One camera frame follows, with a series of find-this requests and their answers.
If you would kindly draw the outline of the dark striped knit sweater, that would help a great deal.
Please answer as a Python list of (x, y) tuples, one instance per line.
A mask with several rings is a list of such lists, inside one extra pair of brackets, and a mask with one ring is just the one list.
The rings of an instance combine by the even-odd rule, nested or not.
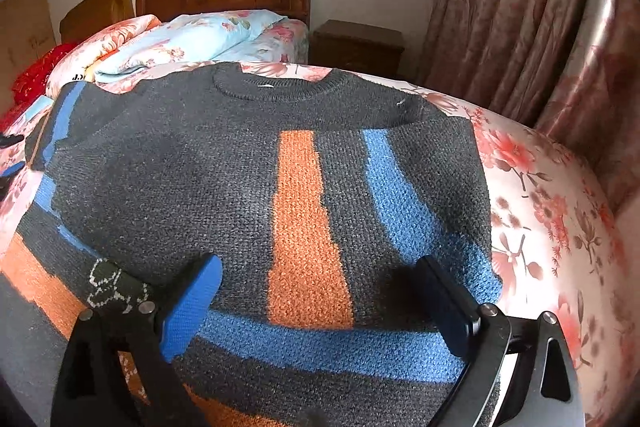
[(1, 261), (1, 374), (39, 426), (79, 311), (132, 310), (206, 254), (221, 285), (172, 364), (223, 426), (424, 426), (462, 363), (412, 266), (501, 291), (469, 121), (347, 72), (74, 82), (25, 155), (42, 180)]

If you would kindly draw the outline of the red blanket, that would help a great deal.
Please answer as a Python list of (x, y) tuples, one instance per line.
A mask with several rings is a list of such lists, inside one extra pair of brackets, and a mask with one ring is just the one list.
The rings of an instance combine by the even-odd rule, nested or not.
[(46, 92), (48, 78), (62, 58), (78, 46), (78, 41), (62, 43), (18, 75), (11, 87), (12, 105), (1, 114), (1, 131), (6, 133), (21, 113)]

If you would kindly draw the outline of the pink floral pillow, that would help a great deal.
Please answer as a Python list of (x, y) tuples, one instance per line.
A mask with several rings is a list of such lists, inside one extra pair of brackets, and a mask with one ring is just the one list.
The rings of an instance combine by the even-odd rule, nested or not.
[(56, 98), (66, 83), (92, 82), (90, 69), (94, 64), (114, 54), (129, 40), (157, 26), (160, 26), (160, 20), (155, 15), (142, 15), (101, 29), (75, 46), (56, 64), (48, 77), (44, 94), (48, 98)]

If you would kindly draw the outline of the cardboard box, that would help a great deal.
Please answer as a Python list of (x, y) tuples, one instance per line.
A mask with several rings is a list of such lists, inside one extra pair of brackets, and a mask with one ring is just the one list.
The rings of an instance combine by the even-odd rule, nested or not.
[(0, 3), (1, 113), (13, 106), (15, 79), (55, 46), (48, 0)]

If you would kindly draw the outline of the pink floral quilt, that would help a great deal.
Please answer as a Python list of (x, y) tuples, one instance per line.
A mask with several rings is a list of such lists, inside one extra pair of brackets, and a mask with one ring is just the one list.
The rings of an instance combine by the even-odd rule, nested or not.
[[(151, 74), (107, 82), (73, 81), (65, 86), (85, 82), (124, 94), (144, 80), (215, 64), (174, 65)], [(338, 70), (236, 64), (259, 77), (310, 82)], [(488, 188), (489, 261), (501, 284), (496, 300), (480, 303), (495, 303), (520, 317), (538, 319), (544, 311), (559, 317), (580, 381), (585, 422), (604, 425), (618, 405), (629, 399), (639, 358), (636, 316), (626, 284), (629, 261), (596, 177), (561, 145), (476, 106), (354, 76), (420, 96), (442, 113), (469, 121)], [(1, 261), (42, 180), (42, 173), (32, 168), (25, 155), (25, 141), (49, 119), (53, 105), (31, 121), (23, 117), (3, 133), (25, 135), (25, 166), (11, 178), (1, 177)], [(415, 265), (411, 280), (419, 296), (416, 312), (440, 336), (428, 317), (423, 291), (413, 274)]]

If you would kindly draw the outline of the small wooden headboard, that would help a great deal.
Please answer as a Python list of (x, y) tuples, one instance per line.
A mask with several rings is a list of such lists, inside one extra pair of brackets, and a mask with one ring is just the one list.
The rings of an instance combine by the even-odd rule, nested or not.
[(80, 43), (114, 23), (133, 17), (132, 0), (82, 0), (60, 21), (61, 42)]

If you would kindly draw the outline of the light blue floral pillow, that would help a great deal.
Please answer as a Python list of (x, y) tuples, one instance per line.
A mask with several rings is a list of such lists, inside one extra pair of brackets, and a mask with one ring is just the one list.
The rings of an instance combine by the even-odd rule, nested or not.
[(111, 81), (158, 65), (213, 60), (282, 20), (269, 10), (182, 14), (122, 44), (94, 66), (93, 78)]

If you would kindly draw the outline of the dark wooden nightstand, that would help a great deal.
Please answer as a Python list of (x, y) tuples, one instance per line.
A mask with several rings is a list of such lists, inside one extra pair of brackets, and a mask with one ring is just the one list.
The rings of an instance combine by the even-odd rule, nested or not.
[(310, 36), (308, 63), (393, 77), (404, 51), (404, 37), (398, 30), (327, 20)]

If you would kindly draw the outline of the floral pink curtain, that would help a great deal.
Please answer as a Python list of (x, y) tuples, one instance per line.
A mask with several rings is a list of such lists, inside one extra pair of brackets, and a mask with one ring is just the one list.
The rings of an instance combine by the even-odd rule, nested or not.
[(418, 80), (588, 162), (611, 209), (639, 200), (639, 0), (435, 0)]

